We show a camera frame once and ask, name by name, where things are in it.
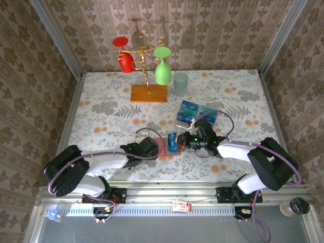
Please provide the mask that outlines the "blue VIP card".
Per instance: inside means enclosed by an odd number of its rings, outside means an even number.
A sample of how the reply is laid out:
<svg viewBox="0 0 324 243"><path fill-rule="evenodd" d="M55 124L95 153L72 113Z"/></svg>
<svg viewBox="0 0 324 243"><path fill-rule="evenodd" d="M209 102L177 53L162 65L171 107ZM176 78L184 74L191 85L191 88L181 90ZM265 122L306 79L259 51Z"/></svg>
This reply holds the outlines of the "blue VIP card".
<svg viewBox="0 0 324 243"><path fill-rule="evenodd" d="M168 151L176 151L178 150L178 144L176 142L177 139L177 133L169 133L168 134L168 139L167 139L167 144L168 144Z"/></svg>
<svg viewBox="0 0 324 243"><path fill-rule="evenodd" d="M193 119L194 119L194 116L189 115L189 114L184 114L184 113L180 113L180 112L178 112L178 114L177 114L177 120L184 122L184 123L192 121Z"/></svg>
<svg viewBox="0 0 324 243"><path fill-rule="evenodd" d="M198 116L199 119L206 119L207 121L210 122L215 122L218 116L218 112L216 111L206 111L206 112L201 112Z"/></svg>
<svg viewBox="0 0 324 243"><path fill-rule="evenodd" d="M182 107L185 107L185 108L188 108L188 109L191 109L191 110L199 110L199 105L198 104L195 104L195 103L192 103L192 102L189 102L189 101L182 101Z"/></svg>

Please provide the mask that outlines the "orange card holder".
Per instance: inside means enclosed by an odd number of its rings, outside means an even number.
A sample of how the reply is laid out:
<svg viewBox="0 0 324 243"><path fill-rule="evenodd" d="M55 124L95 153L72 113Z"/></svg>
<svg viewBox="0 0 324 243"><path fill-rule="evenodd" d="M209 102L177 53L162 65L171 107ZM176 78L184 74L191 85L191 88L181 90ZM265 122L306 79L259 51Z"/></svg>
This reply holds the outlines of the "orange card holder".
<svg viewBox="0 0 324 243"><path fill-rule="evenodd" d="M160 138L154 138L154 141L158 144L158 150L162 149L158 157L181 155L181 150L179 146L178 150L176 151L168 151L168 147L165 146L165 138L163 138L163 140L161 140Z"/></svg>

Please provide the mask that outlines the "black power connector block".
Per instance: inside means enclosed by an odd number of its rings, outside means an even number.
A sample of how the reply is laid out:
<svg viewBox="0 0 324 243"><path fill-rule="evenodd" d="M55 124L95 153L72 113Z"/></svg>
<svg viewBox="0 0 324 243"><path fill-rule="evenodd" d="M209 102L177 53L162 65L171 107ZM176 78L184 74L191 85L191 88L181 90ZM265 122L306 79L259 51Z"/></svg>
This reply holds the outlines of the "black power connector block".
<svg viewBox="0 0 324 243"><path fill-rule="evenodd" d="M93 207L93 218L98 222L104 222L109 220L114 212L114 206Z"/></svg>
<svg viewBox="0 0 324 243"><path fill-rule="evenodd" d="M252 217L253 209L251 207L239 207L235 206L235 215L234 217L238 220L248 220Z"/></svg>

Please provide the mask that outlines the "red white sticker label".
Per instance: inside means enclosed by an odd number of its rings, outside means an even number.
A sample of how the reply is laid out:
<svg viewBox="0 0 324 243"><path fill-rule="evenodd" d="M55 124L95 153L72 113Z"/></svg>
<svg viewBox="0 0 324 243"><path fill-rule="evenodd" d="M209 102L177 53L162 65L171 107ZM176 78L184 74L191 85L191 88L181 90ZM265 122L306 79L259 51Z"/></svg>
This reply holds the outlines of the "red white sticker label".
<svg viewBox="0 0 324 243"><path fill-rule="evenodd" d="M186 201L173 201L172 212L192 213L192 204Z"/></svg>

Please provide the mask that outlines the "grey metal base panel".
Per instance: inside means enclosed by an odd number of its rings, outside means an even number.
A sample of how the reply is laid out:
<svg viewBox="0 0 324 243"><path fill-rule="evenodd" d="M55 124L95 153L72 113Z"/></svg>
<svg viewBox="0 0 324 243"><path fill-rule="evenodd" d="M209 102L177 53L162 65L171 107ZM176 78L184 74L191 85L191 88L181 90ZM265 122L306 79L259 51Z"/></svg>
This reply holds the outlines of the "grey metal base panel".
<svg viewBox="0 0 324 243"><path fill-rule="evenodd" d="M278 206L258 206L257 221L233 216L113 216L106 223L92 217L49 220L39 207L23 243L324 243L314 210L285 217Z"/></svg>

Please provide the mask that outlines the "blue white connector plug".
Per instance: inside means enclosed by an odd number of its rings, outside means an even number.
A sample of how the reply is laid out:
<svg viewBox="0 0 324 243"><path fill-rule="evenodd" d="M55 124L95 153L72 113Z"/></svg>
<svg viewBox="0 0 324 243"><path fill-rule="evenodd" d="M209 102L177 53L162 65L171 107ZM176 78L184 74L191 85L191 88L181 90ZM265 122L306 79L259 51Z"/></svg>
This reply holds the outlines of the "blue white connector plug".
<svg viewBox="0 0 324 243"><path fill-rule="evenodd" d="M51 209L48 214L48 219L55 222L62 222L65 218L65 213L60 209Z"/></svg>

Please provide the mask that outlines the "aluminium frame post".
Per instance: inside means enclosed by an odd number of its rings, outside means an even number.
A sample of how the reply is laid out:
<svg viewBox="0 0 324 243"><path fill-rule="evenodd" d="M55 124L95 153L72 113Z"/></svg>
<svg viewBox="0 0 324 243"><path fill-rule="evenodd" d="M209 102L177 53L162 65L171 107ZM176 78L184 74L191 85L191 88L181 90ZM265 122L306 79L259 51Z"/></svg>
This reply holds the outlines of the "aluminium frame post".
<svg viewBox="0 0 324 243"><path fill-rule="evenodd" d="M300 16L301 12L303 11L307 0L293 0L288 12L283 19L281 26L271 43L261 65L258 69L259 75L265 77L266 73L268 72L270 66L274 62L275 58L277 57L280 49L283 47L284 42L286 41L288 35L290 34L292 28L294 27L298 17Z"/></svg>
<svg viewBox="0 0 324 243"><path fill-rule="evenodd" d="M53 42L57 46L60 54L64 58L75 79L79 81L82 78L82 70L74 58L71 48L65 41L64 35L59 29L59 25L56 23L53 15L50 13L50 8L46 6L45 0L30 0L30 3L51 36Z"/></svg>

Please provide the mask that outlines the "clear teal plastic cup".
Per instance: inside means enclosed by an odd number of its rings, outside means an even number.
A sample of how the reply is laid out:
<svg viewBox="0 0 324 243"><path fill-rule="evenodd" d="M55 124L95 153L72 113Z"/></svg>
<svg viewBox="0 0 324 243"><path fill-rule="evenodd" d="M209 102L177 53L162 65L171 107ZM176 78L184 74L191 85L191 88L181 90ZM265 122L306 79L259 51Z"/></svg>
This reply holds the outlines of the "clear teal plastic cup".
<svg viewBox="0 0 324 243"><path fill-rule="evenodd" d="M174 75L174 89L177 96L184 96L188 87L188 76L186 73L177 72Z"/></svg>

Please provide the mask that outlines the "floral print tablecloth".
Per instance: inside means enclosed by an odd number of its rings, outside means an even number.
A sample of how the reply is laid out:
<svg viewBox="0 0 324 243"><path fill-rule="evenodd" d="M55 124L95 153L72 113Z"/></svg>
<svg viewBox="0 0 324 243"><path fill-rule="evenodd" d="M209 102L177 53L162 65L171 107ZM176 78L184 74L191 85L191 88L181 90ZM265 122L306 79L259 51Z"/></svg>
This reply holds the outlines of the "floral print tablecloth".
<svg viewBox="0 0 324 243"><path fill-rule="evenodd" d="M133 103L132 85L143 84L141 72L93 72L83 76L83 90L68 145L105 150L139 141L143 136L182 133L175 124L183 100L221 110L213 127L233 140L259 142L276 138L273 122L255 70L194 70L187 72L184 96L168 85L165 103ZM186 149L178 156L146 160L132 169L95 172L107 180L235 180L253 166L232 158L208 157L204 150Z"/></svg>

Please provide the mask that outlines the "clear jar black lid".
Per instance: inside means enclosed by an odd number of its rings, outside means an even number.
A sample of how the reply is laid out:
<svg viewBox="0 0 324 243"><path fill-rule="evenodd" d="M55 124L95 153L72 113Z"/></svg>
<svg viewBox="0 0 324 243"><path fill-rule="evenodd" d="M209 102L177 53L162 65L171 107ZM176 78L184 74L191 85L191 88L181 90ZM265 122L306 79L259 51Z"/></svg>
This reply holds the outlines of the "clear jar black lid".
<svg viewBox="0 0 324 243"><path fill-rule="evenodd" d="M310 205L305 199L301 197L295 197L283 201L279 205L279 209L284 216L293 217L297 215L308 214L310 211Z"/></svg>

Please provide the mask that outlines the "clear acrylic card stand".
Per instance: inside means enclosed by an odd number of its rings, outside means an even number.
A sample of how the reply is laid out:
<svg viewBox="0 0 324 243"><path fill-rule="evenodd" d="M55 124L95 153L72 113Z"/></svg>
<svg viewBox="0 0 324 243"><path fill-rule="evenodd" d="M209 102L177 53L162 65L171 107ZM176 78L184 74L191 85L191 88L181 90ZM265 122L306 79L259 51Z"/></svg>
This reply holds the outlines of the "clear acrylic card stand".
<svg viewBox="0 0 324 243"><path fill-rule="evenodd" d="M199 116L199 114L200 114L200 108L201 108L201 106L203 106L203 105L199 105L199 110L198 110L198 112L197 112L197 115L194 117L194 119L197 119L197 118L198 118L198 116ZM189 121L189 122L187 122L187 123L184 123L184 122L182 122L182 121L178 121L178 120L177 120L177 116L176 116L175 124L178 125L178 126L180 126L180 127L182 127L182 128L188 129L188 128L190 127L190 125L192 124L192 121Z"/></svg>

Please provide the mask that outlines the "aluminium table side rail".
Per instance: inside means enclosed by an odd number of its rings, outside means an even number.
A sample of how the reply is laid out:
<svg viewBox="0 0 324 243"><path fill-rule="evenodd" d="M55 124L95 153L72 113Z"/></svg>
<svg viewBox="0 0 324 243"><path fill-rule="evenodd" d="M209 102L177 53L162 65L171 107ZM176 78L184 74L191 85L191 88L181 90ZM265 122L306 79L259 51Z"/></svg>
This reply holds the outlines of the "aluminium table side rail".
<svg viewBox="0 0 324 243"><path fill-rule="evenodd" d="M274 148L266 148L269 153L272 153L275 157L278 159L282 159L282 162L289 168L289 171L291 171L292 177L287 181L287 184L285 186L289 187L296 187L299 186L302 182L301 175L298 171L298 167L295 168L296 163L294 160L289 156L288 147L286 145L286 141L283 135L283 132L280 127L280 123L276 114L276 110L273 104L273 101L271 99L270 91L268 89L267 83L265 81L264 75L261 73L261 71L257 70L257 74L260 80L260 84L263 90L263 94L269 109L269 113L271 115L271 119L273 122L273 127L276 133L276 137L278 139L278 144L274 146Z"/></svg>
<svg viewBox="0 0 324 243"><path fill-rule="evenodd" d="M64 129L60 138L56 157L52 159L51 162L49 162L44 168L46 179L49 180L48 191L49 193L58 197L67 195L75 190L78 183L85 175L86 170L89 169L89 163L83 158L80 159L81 162L78 165L74 167L67 167L67 160L72 157L78 157L81 153L76 145L68 146L68 141L83 86L83 80L77 82Z"/></svg>

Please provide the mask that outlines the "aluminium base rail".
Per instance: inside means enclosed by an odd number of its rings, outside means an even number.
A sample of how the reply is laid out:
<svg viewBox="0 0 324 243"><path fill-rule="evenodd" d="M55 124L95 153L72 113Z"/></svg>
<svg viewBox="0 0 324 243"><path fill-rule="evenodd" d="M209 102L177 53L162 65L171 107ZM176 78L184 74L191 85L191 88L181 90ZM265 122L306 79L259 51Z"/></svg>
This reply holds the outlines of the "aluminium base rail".
<svg viewBox="0 0 324 243"><path fill-rule="evenodd" d="M126 205L132 206L170 206L173 201L189 201L195 206L217 204L216 188L230 187L231 181L200 180L142 180L110 181L109 185L126 188ZM312 199L306 186L283 186L279 191L264 189L261 191L263 202L258 206L279 205L293 197L302 197L310 204Z"/></svg>

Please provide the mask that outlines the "green wine glass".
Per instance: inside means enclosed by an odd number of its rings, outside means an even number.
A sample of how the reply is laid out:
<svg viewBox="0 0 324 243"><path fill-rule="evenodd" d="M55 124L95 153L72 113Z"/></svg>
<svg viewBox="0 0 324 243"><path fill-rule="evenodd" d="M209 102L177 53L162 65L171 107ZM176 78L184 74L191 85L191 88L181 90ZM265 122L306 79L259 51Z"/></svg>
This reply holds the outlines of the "green wine glass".
<svg viewBox="0 0 324 243"><path fill-rule="evenodd" d="M166 86L172 81L171 68L166 62L166 58L170 54L171 50L167 47L158 47L154 50L154 55L160 60L159 65L155 69L155 80L159 85Z"/></svg>

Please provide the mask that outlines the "red wine glass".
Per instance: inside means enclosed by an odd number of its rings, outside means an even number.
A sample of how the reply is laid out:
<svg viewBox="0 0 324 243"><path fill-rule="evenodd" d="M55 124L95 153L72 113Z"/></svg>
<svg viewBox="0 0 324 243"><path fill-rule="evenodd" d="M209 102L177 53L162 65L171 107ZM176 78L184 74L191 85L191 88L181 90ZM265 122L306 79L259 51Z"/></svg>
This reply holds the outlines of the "red wine glass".
<svg viewBox="0 0 324 243"><path fill-rule="evenodd" d="M127 37L119 36L113 40L113 45L120 48L120 54L118 57L120 69L124 73L131 73L135 69L132 65L134 59L133 56L126 52L124 47L128 44L129 40Z"/></svg>

